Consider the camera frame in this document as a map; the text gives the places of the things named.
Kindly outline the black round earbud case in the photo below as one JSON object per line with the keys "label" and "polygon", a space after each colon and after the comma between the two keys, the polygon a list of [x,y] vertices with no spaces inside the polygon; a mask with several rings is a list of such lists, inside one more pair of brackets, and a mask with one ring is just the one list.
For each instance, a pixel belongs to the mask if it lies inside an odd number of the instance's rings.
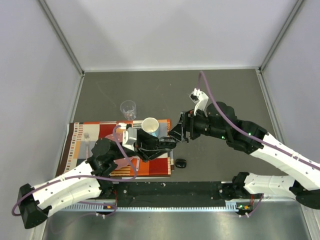
{"label": "black round earbud case", "polygon": [[176,148],[177,141],[171,137],[160,138],[158,141],[158,146],[162,149],[172,150]]}

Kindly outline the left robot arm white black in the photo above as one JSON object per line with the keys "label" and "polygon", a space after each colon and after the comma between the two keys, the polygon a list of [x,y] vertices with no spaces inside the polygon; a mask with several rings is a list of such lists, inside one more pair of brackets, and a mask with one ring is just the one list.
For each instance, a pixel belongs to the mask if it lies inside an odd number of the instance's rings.
{"label": "left robot arm white black", "polygon": [[12,215],[22,218],[25,229],[34,228],[56,212],[98,197],[109,198],[114,191],[110,173],[119,166],[118,160],[131,165],[132,157],[151,161],[177,146],[172,136],[155,136],[142,129],[129,127],[122,133],[114,128],[110,137],[99,138],[91,155],[75,168],[47,182],[19,188]]}

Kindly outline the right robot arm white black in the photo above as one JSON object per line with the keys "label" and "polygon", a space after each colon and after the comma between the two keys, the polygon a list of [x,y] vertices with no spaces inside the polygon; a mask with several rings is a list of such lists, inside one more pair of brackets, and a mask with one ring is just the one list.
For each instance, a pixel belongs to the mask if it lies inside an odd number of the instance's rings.
{"label": "right robot arm white black", "polygon": [[195,140],[201,135],[222,139],[230,148],[261,159],[286,174],[240,172],[233,178],[231,187],[238,198],[249,194],[278,195],[295,199],[311,209],[320,208],[320,165],[285,146],[258,124],[238,119],[232,107],[216,102],[205,111],[182,112],[177,125],[169,132],[178,142]]}

